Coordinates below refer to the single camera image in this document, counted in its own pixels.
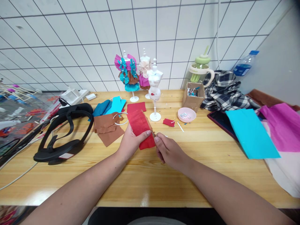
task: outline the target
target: small bowl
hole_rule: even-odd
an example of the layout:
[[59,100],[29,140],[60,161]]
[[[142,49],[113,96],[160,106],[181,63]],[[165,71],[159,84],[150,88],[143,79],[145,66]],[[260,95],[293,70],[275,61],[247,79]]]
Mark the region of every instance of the small bowl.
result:
[[[180,116],[180,114],[183,114],[183,113],[186,113],[187,115],[184,116],[185,118],[182,118]],[[178,110],[178,118],[182,121],[182,122],[185,122],[185,123],[190,123],[192,122],[195,118],[196,118],[196,113],[194,110],[190,109],[190,108],[186,108],[186,107],[183,107],[183,108],[180,108]]]

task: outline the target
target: hand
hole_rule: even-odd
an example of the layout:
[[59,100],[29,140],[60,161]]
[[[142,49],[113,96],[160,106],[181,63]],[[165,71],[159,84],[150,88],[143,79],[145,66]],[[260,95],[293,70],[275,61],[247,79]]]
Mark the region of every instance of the hand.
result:
[[192,158],[190,158],[173,139],[158,133],[154,138],[156,153],[162,163],[167,163],[173,169],[186,173]]
[[123,159],[128,161],[134,155],[140,143],[145,140],[150,134],[151,131],[148,130],[141,133],[139,136],[136,136],[133,133],[131,125],[129,123],[117,152],[122,156]]

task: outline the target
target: plaid fabric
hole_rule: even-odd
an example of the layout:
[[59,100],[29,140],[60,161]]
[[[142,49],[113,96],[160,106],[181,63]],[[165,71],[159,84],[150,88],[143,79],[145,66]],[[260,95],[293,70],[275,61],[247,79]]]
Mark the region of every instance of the plaid fabric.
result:
[[233,72],[216,70],[213,82],[205,89],[205,99],[201,104],[201,108],[209,111],[260,108],[250,97],[238,91],[241,82],[235,82],[234,80],[235,75]]

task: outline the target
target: wooden table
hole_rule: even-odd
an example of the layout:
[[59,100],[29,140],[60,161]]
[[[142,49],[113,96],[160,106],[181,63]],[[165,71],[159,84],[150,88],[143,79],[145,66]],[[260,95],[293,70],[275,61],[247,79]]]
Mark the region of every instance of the wooden table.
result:
[[[145,98],[145,91],[136,95],[139,102],[146,102],[146,116],[153,112],[153,102]],[[120,95],[128,100],[127,92],[99,92],[89,101],[95,108],[98,103]],[[190,124],[180,122],[177,111],[181,108],[183,90],[162,91],[157,102],[157,111],[162,115],[158,122],[151,122],[155,132],[173,138],[192,158],[240,182],[278,208],[299,208],[300,200],[291,197],[273,179],[263,160],[249,160],[239,145],[221,128],[207,118],[209,111],[200,109],[197,118]],[[175,127],[163,124],[163,119],[176,120]],[[87,118],[74,121],[75,130],[64,141],[81,139],[88,126]],[[69,131],[65,125],[58,130],[59,137]],[[105,147],[95,133],[90,133],[84,149],[63,164],[49,166],[38,163],[29,173],[11,186],[0,191],[0,205],[40,205],[57,189],[88,168],[115,152],[122,137]],[[17,155],[0,172],[0,186],[20,176],[33,164],[36,142]],[[211,207],[193,183],[181,173],[162,164],[155,149],[137,150],[128,165],[103,194],[97,206],[110,207]]]

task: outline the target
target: black headset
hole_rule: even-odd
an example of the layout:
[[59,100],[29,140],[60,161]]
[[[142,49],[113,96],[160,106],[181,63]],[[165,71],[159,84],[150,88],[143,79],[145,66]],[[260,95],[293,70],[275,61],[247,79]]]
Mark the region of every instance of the black headset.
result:
[[[81,149],[83,148],[84,141],[87,138],[88,133],[90,132],[94,123],[94,116],[92,113],[93,113],[93,108],[88,103],[82,103],[82,104],[68,106],[59,109],[57,113],[58,117],[55,118],[52,121],[52,123],[49,125],[49,128],[45,133],[45,136],[43,137],[40,146],[38,147],[38,152],[34,155],[33,159],[37,162],[48,162],[49,165],[56,165],[66,161],[67,159],[73,157],[78,152],[80,152]],[[87,116],[90,119],[90,124],[84,136],[81,138],[81,140],[79,139],[72,140],[60,147],[53,148],[53,145],[57,140],[64,138],[73,132],[74,130],[73,119],[82,116]],[[51,134],[51,132],[57,126],[59,126],[65,121],[68,121],[70,124],[69,132],[65,136],[58,139],[57,139],[57,135],[54,135],[51,141],[49,142],[47,148],[44,148],[45,143],[49,135]]]

